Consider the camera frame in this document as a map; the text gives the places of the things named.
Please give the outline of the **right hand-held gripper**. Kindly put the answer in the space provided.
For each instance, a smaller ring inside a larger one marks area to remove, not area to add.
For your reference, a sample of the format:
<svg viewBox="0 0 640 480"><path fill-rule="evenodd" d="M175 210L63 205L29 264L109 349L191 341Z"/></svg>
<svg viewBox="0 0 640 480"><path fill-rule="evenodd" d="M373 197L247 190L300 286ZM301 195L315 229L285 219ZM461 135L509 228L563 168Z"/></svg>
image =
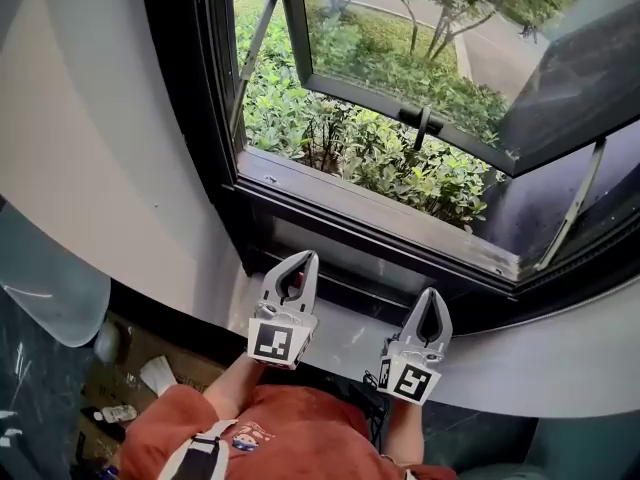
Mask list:
<svg viewBox="0 0 640 480"><path fill-rule="evenodd" d="M423 325L432 298L437 329L430 340L430 350L418 346L427 345ZM452 334L453 325L444 299L437 290L425 289L404 323L398 341L390 341L381 356L377 391L422 406L441 378L438 367Z"/></svg>

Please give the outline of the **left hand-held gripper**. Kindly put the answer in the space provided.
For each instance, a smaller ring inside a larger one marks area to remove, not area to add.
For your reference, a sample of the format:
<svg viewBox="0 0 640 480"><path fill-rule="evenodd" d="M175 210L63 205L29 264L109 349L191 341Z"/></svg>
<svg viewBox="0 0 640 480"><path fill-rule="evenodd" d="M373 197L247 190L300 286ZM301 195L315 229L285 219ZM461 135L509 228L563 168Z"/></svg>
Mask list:
<svg viewBox="0 0 640 480"><path fill-rule="evenodd" d="M295 253L264 276L254 316L248 323L247 355L269 366L295 370L318 325L312 314L317 292L319 257L315 251ZM273 304L300 304L300 311Z"/></svg>

